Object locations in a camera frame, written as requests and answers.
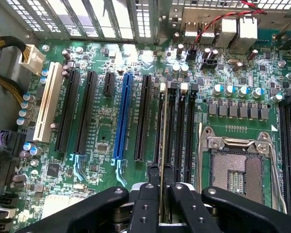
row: white pci slot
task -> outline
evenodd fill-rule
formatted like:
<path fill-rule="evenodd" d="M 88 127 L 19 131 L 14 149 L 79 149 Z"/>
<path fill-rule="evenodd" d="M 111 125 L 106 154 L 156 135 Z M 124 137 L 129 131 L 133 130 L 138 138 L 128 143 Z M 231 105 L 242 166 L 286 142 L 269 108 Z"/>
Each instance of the white pci slot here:
<path fill-rule="evenodd" d="M 50 63 L 47 83 L 45 85 L 41 107 L 34 130 L 34 141 L 49 142 L 50 140 L 50 125 L 54 121 L 56 105 L 62 85 L 62 71 L 63 67 L 60 63 Z"/>

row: blue pcie slot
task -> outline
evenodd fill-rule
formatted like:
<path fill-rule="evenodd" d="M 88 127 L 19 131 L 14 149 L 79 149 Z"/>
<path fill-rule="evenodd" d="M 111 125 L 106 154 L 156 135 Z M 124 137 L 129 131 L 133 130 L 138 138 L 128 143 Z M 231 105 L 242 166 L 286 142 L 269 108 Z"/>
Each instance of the blue pcie slot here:
<path fill-rule="evenodd" d="M 127 127 L 128 127 L 128 120 L 129 120 L 130 100 L 131 100 L 131 93 L 132 93 L 132 82 L 133 82 L 132 74 L 126 73 L 124 75 L 120 109 L 119 109 L 119 114 L 118 114 L 118 119 L 117 119 L 117 128 L 116 128 L 116 136 L 115 136 L 114 151 L 113 151 L 114 159 L 121 160 L 124 158 L 124 149 L 125 149 Z"/>

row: green circuit board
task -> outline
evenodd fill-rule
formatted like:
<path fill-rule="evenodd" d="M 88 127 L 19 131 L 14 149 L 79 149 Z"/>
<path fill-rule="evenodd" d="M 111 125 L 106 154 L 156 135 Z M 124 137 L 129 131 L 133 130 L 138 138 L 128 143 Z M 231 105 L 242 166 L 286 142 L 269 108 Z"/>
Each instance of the green circuit board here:
<path fill-rule="evenodd" d="M 62 51 L 70 49 L 75 61 L 75 66 L 81 74 L 81 81 L 78 89 L 78 97 L 76 99 L 76 107 L 73 113 L 72 127 L 70 129 L 70 137 L 65 154 L 57 153 L 55 142 L 57 131 L 53 130 L 50 143 L 37 143 L 43 149 L 42 155 L 38 158 L 37 167 L 32 167 L 29 161 L 22 161 L 20 172 L 28 176 L 26 186 L 20 190 L 5 189 L 5 193 L 17 193 L 20 198 L 17 205 L 17 213 L 14 218 L 13 231 L 30 225 L 43 217 L 50 215 L 60 209 L 53 208 L 50 205 L 55 203 L 55 196 L 60 197 L 63 207 L 67 207 L 83 198 L 94 195 L 111 186 L 121 186 L 122 184 L 116 179 L 116 167 L 112 165 L 113 147 L 117 126 L 117 116 L 119 104 L 121 101 L 121 88 L 123 84 L 123 74 L 119 70 L 133 73 L 133 93 L 131 96 L 129 123 L 127 140 L 125 147 L 126 163 L 123 167 L 123 178 L 127 181 L 125 188 L 131 189 L 132 185 L 139 182 L 146 182 L 146 169 L 148 165 L 153 163 L 154 148 L 156 145 L 157 121 L 159 98 L 154 96 L 155 88 L 152 87 L 151 102 L 149 109 L 149 120 L 147 126 L 145 140 L 145 157 L 144 162 L 134 161 L 134 150 L 136 143 L 138 113 L 140 106 L 140 95 L 143 75 L 151 75 L 152 78 L 159 78 L 159 83 L 166 82 L 169 74 L 172 74 L 172 65 L 175 62 L 180 64 L 188 64 L 188 79 L 174 79 L 174 82 L 189 84 L 197 83 L 199 91 L 194 107 L 194 128 L 193 128 L 193 148 L 192 148 L 192 178 L 191 184 L 197 185 L 198 172 L 197 156 L 199 154 L 199 131 L 210 126 L 214 130 L 216 136 L 233 137 L 241 139 L 257 139 L 259 133 L 267 132 L 276 150 L 278 167 L 281 167 L 280 154 L 280 134 L 278 108 L 275 103 L 270 100 L 271 86 L 275 85 L 278 93 L 283 93 L 283 82 L 291 82 L 285 76 L 291 72 L 291 51 L 277 51 L 269 40 L 271 33 L 265 33 L 263 43 L 257 43 L 253 49 L 259 51 L 258 56 L 253 61 L 247 61 L 246 55 L 230 54 L 228 50 L 218 49 L 217 57 L 220 68 L 215 70 L 201 70 L 200 58 L 205 47 L 199 47 L 197 53 L 197 63 L 186 62 L 185 55 L 176 58 L 176 44 L 166 41 L 160 46 L 148 45 L 118 45 L 108 43 L 91 43 L 91 42 L 73 42 L 61 40 L 47 40 L 41 42 L 40 50 L 43 45 L 49 46 L 49 51 L 43 52 L 46 55 L 44 69 L 49 68 L 50 62 L 63 62 Z M 76 48 L 82 47 L 81 54 L 76 53 Z M 105 50 L 109 50 L 109 56 L 105 56 Z M 238 59 L 244 62 L 245 68 L 237 72 L 233 72 L 234 65 L 228 64 L 230 59 Z M 287 65 L 285 68 L 278 67 L 278 61 L 285 60 Z M 86 160 L 82 163 L 81 173 L 83 180 L 73 172 L 73 154 L 74 143 L 77 137 L 77 124 L 80 120 L 81 107 L 83 102 L 83 94 L 86 84 L 87 71 L 95 71 L 98 74 L 98 83 L 94 108 L 90 124 L 89 135 L 86 145 Z M 106 72 L 114 72 L 116 74 L 115 93 L 113 98 L 105 98 L 102 94 L 104 79 Z M 32 76 L 28 93 L 36 95 L 39 86 L 40 77 Z M 221 94 L 214 96 L 212 89 L 216 84 L 221 84 L 222 88 L 228 84 L 232 84 L 235 91 L 232 96 L 227 97 L 222 91 Z M 60 123 L 62 107 L 65 99 L 66 80 L 63 81 L 57 110 L 55 114 L 55 123 Z M 245 98 L 237 96 L 237 90 L 242 86 L 248 86 L 248 95 Z M 263 94 L 260 98 L 252 97 L 252 91 L 260 87 Z M 209 114 L 209 104 L 216 106 L 237 106 L 267 109 L 267 119 L 248 119 L 227 116 L 211 116 Z M 39 106 L 34 107 L 31 121 L 35 121 L 38 115 Z M 184 125 L 187 124 L 187 118 L 184 119 Z M 173 129 L 172 140 L 176 140 L 176 128 Z M 107 145 L 107 150 L 101 152 L 97 150 L 98 144 Z M 263 204 L 272 206 L 275 197 L 272 196 L 272 179 L 271 179 L 271 160 L 263 157 L 262 161 L 262 183 L 259 185 L 263 190 Z M 57 164 L 58 169 L 55 173 L 49 171 L 49 165 Z M 203 153 L 202 163 L 202 187 L 207 187 L 211 183 L 211 157 L 209 152 Z M 76 189 L 74 184 L 84 185 L 84 189 Z M 43 188 L 43 192 L 37 194 L 37 187 Z"/>

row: motherboard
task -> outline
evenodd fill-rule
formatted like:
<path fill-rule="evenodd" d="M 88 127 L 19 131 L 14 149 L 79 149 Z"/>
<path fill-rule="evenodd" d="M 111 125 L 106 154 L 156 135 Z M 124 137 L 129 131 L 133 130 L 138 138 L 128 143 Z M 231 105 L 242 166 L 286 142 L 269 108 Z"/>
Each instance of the motherboard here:
<path fill-rule="evenodd" d="M 130 190 L 152 164 L 171 164 L 197 191 L 214 185 L 283 211 L 278 103 L 291 89 L 291 50 L 271 35 L 249 55 L 172 40 L 42 41 L 42 76 L 18 122 L 27 178 L 5 189 L 19 196 L 11 231 L 108 187 Z"/>

